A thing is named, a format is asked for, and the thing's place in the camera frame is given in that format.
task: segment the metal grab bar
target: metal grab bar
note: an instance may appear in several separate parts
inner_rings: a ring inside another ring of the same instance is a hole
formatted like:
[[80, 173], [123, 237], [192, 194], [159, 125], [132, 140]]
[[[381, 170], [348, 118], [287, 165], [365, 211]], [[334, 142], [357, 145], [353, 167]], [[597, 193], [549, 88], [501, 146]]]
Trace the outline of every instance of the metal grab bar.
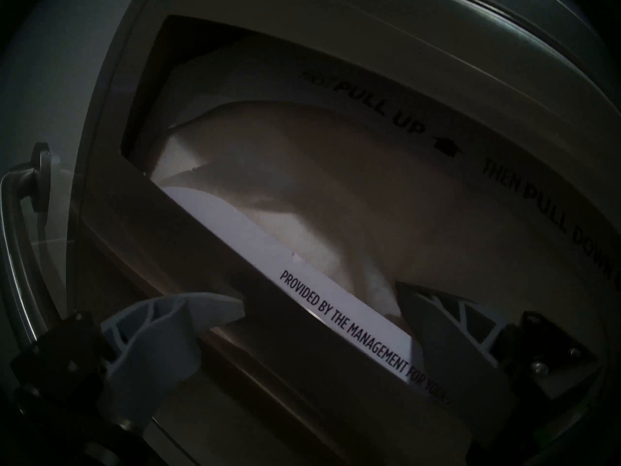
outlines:
[[10, 169], [0, 180], [0, 291], [21, 350], [60, 323], [35, 259], [20, 201], [30, 196], [35, 212], [47, 214], [50, 151], [37, 143], [29, 163]]

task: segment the gray gripper finger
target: gray gripper finger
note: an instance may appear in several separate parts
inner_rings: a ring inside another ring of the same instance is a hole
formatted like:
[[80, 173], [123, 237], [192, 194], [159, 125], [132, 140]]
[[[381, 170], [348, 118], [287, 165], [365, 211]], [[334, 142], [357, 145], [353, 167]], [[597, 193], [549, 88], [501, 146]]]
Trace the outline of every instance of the gray gripper finger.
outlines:
[[227, 296], [192, 293], [139, 302], [101, 324], [117, 353], [108, 364], [105, 415], [143, 430], [167, 392], [201, 364], [200, 331], [244, 317], [244, 304]]

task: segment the screw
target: screw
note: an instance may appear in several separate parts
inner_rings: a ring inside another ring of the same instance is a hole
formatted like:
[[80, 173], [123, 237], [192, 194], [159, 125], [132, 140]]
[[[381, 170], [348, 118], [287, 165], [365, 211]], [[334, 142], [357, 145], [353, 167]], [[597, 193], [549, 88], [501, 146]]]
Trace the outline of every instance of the screw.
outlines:
[[535, 361], [530, 365], [530, 369], [532, 372], [537, 374], [538, 376], [547, 376], [550, 369], [543, 362]]

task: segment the gray plastic part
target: gray plastic part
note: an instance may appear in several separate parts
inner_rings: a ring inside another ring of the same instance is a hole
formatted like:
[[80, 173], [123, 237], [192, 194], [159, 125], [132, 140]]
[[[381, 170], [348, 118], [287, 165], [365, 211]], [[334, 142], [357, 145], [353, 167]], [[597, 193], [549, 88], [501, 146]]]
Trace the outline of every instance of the gray plastic part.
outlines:
[[[507, 321], [492, 308], [451, 294], [397, 283], [399, 306], [423, 348], [426, 372], [442, 384], [451, 408], [484, 447], [501, 432], [517, 406], [509, 377], [489, 355], [495, 339]], [[454, 317], [447, 306], [455, 303]], [[484, 314], [495, 323], [478, 343], [468, 331], [466, 307]]]
[[240, 300], [210, 293], [143, 301], [110, 317], [101, 331], [117, 359], [108, 364], [104, 415], [144, 430], [166, 393], [198, 370], [197, 334], [242, 317]]

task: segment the arrow symbol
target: arrow symbol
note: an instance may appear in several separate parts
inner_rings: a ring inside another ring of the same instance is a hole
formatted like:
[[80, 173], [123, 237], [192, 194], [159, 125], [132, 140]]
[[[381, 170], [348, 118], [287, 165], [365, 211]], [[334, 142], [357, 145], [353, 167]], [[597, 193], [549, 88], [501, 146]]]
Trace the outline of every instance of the arrow symbol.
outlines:
[[433, 137], [433, 139], [435, 140], [435, 145], [433, 146], [434, 149], [438, 149], [439, 151], [441, 151], [445, 155], [448, 155], [451, 158], [453, 158], [457, 154], [457, 152], [463, 153], [461, 149], [457, 145], [455, 145], [455, 142], [451, 139], [443, 139], [439, 137]]

